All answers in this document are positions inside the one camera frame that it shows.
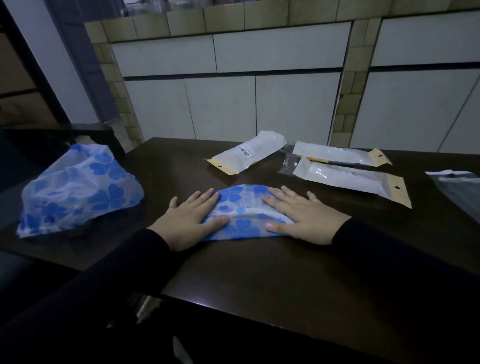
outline package with barcode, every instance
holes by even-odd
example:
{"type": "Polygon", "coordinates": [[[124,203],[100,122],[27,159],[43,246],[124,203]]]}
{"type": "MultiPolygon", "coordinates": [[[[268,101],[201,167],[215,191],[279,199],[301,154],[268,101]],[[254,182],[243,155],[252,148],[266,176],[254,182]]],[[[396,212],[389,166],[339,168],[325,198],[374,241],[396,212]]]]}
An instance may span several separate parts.
{"type": "Polygon", "coordinates": [[[286,143],[283,135],[262,130],[248,142],[217,154],[207,161],[228,175],[239,174],[253,163],[276,152],[286,143]]]}
{"type": "Polygon", "coordinates": [[[336,148],[333,146],[321,146],[319,144],[297,142],[295,148],[293,148],[293,154],[297,156],[306,156],[309,160],[322,163],[339,162],[347,164],[364,164],[372,167],[378,167],[386,163],[392,164],[379,149],[365,152],[358,149],[336,148]]]}
{"type": "Polygon", "coordinates": [[[308,160],[307,157],[300,159],[293,174],[304,180],[328,184],[333,187],[377,194],[412,208],[405,181],[402,177],[393,174],[324,164],[308,160]]]}

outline table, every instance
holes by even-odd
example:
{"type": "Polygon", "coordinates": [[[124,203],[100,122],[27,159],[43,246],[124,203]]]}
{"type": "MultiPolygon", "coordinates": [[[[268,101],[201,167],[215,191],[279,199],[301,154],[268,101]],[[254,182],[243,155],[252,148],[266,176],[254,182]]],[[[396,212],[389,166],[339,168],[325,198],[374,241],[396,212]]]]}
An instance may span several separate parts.
{"type": "MultiPolygon", "coordinates": [[[[153,223],[174,195],[242,183],[286,185],[314,192],[324,203],[471,272],[480,273],[480,226],[451,203],[423,172],[469,170],[480,156],[384,151],[393,166],[379,170],[405,178],[410,210],[379,196],[278,174],[276,152],[236,176],[204,158],[238,143],[153,138],[119,162],[145,190],[140,205],[107,214],[84,227],[21,240],[15,226],[1,232],[0,248],[84,270],[135,230],[153,223]]],[[[158,294],[285,328],[399,362],[423,361],[424,349],[396,309],[328,247],[269,237],[204,243],[189,254],[158,294]]]]}

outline folded shower cap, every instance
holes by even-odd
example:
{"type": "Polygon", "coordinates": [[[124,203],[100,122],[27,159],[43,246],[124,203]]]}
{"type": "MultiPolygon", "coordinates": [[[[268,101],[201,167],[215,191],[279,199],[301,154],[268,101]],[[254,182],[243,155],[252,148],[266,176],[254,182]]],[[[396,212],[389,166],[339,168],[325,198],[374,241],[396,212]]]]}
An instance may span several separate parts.
{"type": "Polygon", "coordinates": [[[293,221],[286,215],[279,213],[261,200],[260,196],[262,195],[276,198],[268,192],[267,186],[239,184],[219,192],[220,198],[207,215],[205,222],[220,215],[229,215],[230,223],[207,236],[204,241],[278,236],[279,234],[265,229],[266,222],[293,224],[293,221]]]}

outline white sticker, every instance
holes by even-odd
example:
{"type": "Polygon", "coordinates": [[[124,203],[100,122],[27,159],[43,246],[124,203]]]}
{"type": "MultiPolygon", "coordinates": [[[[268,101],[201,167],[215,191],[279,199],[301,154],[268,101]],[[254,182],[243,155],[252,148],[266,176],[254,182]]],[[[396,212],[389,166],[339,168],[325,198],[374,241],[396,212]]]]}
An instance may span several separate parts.
{"type": "Polygon", "coordinates": [[[237,149],[243,153],[243,155],[247,158],[250,158],[251,156],[255,155],[255,152],[246,144],[240,144],[237,149]]]}

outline person's right hand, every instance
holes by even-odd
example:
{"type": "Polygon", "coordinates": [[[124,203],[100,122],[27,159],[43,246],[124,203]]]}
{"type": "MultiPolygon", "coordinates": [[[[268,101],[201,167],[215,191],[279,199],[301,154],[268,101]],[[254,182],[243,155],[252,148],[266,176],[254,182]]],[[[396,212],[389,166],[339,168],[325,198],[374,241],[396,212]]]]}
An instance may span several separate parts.
{"type": "Polygon", "coordinates": [[[268,191],[278,198],[262,196],[262,200],[278,212],[287,215],[294,224],[268,222],[265,228],[277,234],[287,234],[308,242],[327,245],[350,216],[321,203],[310,191],[308,200],[297,195],[291,189],[282,186],[282,190],[269,187],[268,191]]]}

